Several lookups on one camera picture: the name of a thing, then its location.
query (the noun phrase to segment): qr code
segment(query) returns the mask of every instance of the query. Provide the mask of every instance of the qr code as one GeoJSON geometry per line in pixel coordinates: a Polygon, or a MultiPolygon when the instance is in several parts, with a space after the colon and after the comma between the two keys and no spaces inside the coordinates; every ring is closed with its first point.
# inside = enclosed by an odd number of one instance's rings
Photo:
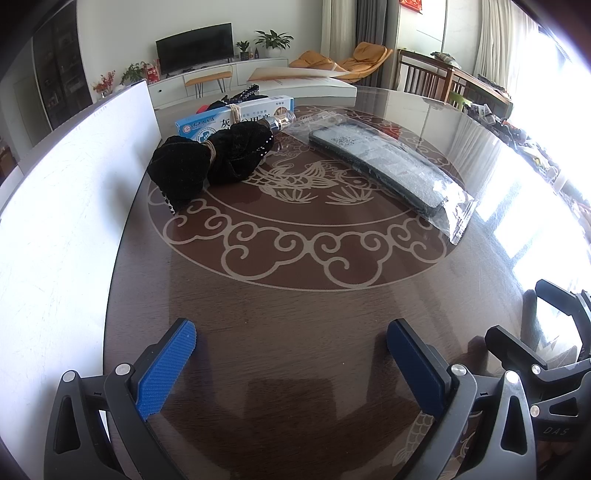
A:
{"type": "Polygon", "coordinates": [[[333,141],[340,147],[348,147],[348,146],[353,145],[355,143],[355,140],[353,140],[349,137],[336,137],[336,138],[333,138],[333,141]]]}

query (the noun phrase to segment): blue gripper pad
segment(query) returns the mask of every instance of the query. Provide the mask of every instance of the blue gripper pad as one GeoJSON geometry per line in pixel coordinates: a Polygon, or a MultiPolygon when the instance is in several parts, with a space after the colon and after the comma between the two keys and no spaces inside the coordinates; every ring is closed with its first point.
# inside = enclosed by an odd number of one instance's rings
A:
{"type": "Polygon", "coordinates": [[[418,337],[404,319],[393,320],[386,335],[388,350],[421,410],[439,419],[446,407],[452,379],[447,364],[418,337]]]}
{"type": "Polygon", "coordinates": [[[196,342],[195,325],[189,320],[183,321],[147,369],[138,383],[135,402],[144,420],[162,409],[181,370],[193,353],[196,342]]]}

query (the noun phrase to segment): blue textured pad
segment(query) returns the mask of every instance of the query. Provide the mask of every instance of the blue textured pad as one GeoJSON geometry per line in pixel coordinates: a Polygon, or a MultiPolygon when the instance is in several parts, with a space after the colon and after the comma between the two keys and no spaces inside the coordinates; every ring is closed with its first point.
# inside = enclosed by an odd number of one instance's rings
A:
{"type": "Polygon", "coordinates": [[[415,340],[395,320],[388,325],[388,350],[421,410],[438,419],[445,409],[444,383],[415,340]]]}
{"type": "Polygon", "coordinates": [[[196,341],[195,325],[185,320],[140,380],[135,405],[144,420],[162,409],[196,341]]]}

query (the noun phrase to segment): blue and white box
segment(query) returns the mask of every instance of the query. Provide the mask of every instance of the blue and white box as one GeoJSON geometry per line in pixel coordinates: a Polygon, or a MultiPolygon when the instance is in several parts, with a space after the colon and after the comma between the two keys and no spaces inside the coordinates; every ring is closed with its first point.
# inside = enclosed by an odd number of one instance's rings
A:
{"type": "MultiPolygon", "coordinates": [[[[268,98],[259,98],[249,102],[237,103],[240,110],[240,120],[256,121],[271,115],[281,115],[287,111],[293,112],[294,99],[287,95],[277,95],[268,98]]],[[[232,125],[232,112],[230,107],[223,106],[209,112],[197,113],[182,120],[177,120],[178,134],[198,142],[205,142],[207,138],[224,128],[232,125]]]]}

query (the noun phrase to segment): red wall decoration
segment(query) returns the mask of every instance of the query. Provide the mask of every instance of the red wall decoration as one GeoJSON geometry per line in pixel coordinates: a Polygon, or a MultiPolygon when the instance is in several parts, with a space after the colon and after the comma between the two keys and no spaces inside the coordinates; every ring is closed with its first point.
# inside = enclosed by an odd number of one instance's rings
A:
{"type": "Polygon", "coordinates": [[[423,11],[423,0],[400,0],[400,5],[403,5],[410,10],[421,13],[423,11]]]}

